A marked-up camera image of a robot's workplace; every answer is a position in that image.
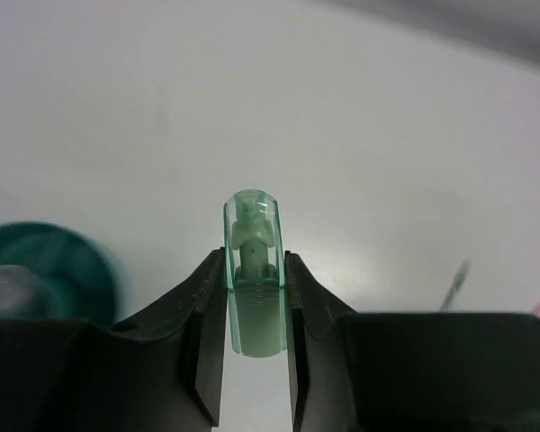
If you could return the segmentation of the teal round divided container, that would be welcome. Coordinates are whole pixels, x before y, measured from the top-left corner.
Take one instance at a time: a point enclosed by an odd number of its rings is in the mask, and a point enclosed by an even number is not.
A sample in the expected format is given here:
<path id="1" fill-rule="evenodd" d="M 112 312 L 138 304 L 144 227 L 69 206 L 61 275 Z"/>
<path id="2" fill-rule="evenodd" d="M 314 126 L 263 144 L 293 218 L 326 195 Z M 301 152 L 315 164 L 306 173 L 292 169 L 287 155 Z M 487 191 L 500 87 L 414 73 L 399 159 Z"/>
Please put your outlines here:
<path id="1" fill-rule="evenodd" d="M 84 318 L 108 327 L 115 321 L 119 285 L 109 261 L 89 239 L 37 221 L 0 224 L 0 266 L 24 266 L 38 278 L 38 316 L 2 319 Z"/>

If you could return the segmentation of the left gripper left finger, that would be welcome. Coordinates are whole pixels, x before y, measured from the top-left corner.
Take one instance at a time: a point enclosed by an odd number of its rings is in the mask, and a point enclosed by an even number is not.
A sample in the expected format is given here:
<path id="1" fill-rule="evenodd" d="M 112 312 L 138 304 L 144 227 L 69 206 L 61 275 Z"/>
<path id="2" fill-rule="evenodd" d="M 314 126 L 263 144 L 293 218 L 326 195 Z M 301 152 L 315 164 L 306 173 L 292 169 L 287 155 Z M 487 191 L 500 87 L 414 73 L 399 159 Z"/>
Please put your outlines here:
<path id="1" fill-rule="evenodd" d="M 0 431 L 209 431 L 220 419 L 225 255 L 105 329 L 0 320 Z"/>

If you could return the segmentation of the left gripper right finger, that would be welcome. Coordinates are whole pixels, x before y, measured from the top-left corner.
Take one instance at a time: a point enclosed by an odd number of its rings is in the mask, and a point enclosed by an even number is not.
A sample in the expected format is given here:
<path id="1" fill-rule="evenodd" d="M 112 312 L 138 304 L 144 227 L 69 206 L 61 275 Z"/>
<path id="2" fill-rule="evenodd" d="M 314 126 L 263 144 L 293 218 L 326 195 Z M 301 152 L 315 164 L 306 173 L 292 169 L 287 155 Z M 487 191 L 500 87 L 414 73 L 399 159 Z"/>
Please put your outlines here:
<path id="1" fill-rule="evenodd" d="M 540 431 L 540 319 L 358 312 L 285 259 L 296 431 Z"/>

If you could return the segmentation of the green highlighter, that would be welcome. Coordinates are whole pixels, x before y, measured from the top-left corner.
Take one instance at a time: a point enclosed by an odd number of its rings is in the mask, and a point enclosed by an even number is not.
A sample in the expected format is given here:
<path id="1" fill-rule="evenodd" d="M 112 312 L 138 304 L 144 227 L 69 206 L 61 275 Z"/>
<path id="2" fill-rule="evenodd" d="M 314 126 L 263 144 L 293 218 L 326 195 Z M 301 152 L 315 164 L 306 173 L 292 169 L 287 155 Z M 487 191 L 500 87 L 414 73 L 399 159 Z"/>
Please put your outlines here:
<path id="1" fill-rule="evenodd" d="M 233 350 L 268 358 L 287 348 L 284 247 L 278 204 L 243 190 L 223 207 L 225 277 Z"/>

